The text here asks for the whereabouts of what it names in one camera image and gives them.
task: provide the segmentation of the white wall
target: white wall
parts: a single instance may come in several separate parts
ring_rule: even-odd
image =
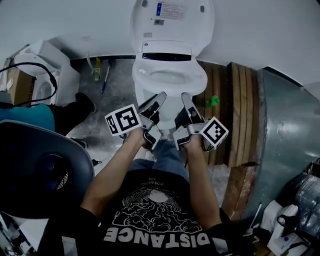
[[[213,0],[215,29],[199,59],[271,66],[301,84],[320,81],[316,0]],[[2,0],[0,61],[25,44],[52,39],[72,58],[133,55],[134,0]]]

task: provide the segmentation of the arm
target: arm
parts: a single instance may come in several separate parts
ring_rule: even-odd
[[[135,155],[144,143],[141,128],[130,132],[121,148],[89,185],[81,204],[82,208],[99,218],[103,209],[120,189]]]
[[[207,164],[201,146],[201,135],[192,135],[184,146],[189,165],[191,206],[204,230],[220,224],[220,209],[207,175]]]

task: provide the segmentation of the leg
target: leg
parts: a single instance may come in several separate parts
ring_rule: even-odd
[[[56,133],[66,136],[95,109],[94,104],[85,94],[77,93],[75,98],[76,102],[72,102],[64,107],[49,106],[53,113]]]
[[[173,141],[160,140],[153,154],[156,158],[153,169],[180,175],[189,182],[188,172],[179,158],[179,153]]]
[[[134,170],[141,170],[141,169],[152,169],[152,165],[154,161],[149,161],[145,159],[136,159],[132,162],[128,172]]]

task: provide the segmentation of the cardboard box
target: cardboard box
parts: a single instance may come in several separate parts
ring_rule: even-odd
[[[13,85],[9,89],[13,105],[32,100],[34,91],[35,77],[28,75],[17,67],[10,68],[7,74],[7,83],[13,79]]]

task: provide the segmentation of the person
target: person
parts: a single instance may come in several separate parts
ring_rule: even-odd
[[[184,145],[188,172],[168,140],[155,147],[155,162],[133,160],[144,144],[141,128],[129,133],[81,205],[60,209],[48,220],[38,255],[157,250],[249,255],[242,253],[239,232],[220,211],[201,135],[192,135]]]
[[[35,125],[66,136],[74,127],[82,123],[90,113],[96,111],[96,106],[87,95],[78,92],[75,102],[67,106],[38,104],[32,107],[16,106],[13,108],[0,107],[1,120],[15,120]],[[84,141],[73,139],[84,148]]]

